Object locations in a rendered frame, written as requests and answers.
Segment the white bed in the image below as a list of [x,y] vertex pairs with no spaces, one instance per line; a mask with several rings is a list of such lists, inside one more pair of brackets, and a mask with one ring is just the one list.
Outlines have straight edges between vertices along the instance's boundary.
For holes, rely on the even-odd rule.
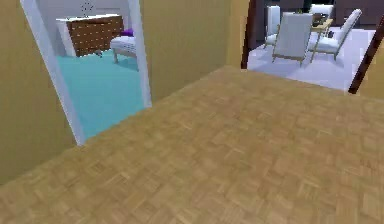
[[136,42],[134,37],[119,36],[110,41],[110,48],[114,54],[114,62],[118,63],[118,56],[137,57]]

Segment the white chair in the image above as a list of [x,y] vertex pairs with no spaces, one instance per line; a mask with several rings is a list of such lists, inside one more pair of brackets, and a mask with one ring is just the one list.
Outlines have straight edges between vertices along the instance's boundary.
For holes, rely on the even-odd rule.
[[333,58],[336,58],[347,36],[361,15],[361,9],[353,10],[340,28],[340,31],[336,33],[332,38],[318,36],[315,41],[310,41],[308,44],[308,51],[312,53],[311,61],[313,61],[316,53],[331,54]]
[[279,25],[280,25],[280,7],[277,5],[268,6],[265,47],[267,47],[268,45],[275,44]]
[[309,13],[284,13],[272,51],[276,58],[296,60],[303,63],[311,36],[313,15]]
[[329,18],[332,14],[333,9],[334,6],[330,4],[312,4],[309,9],[309,12],[311,14],[321,14]]

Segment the brown chest of drawers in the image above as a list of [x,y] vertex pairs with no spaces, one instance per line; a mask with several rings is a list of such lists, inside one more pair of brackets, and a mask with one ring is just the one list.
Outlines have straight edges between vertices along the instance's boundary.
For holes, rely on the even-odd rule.
[[56,25],[67,56],[81,57],[110,49],[110,41],[124,28],[123,17],[104,14],[57,19]]

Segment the wooden dining table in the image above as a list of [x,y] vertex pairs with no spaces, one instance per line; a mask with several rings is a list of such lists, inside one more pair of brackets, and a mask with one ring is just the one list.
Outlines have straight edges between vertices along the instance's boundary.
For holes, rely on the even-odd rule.
[[333,20],[327,14],[315,13],[313,15],[313,22],[311,31],[320,36],[327,36]]

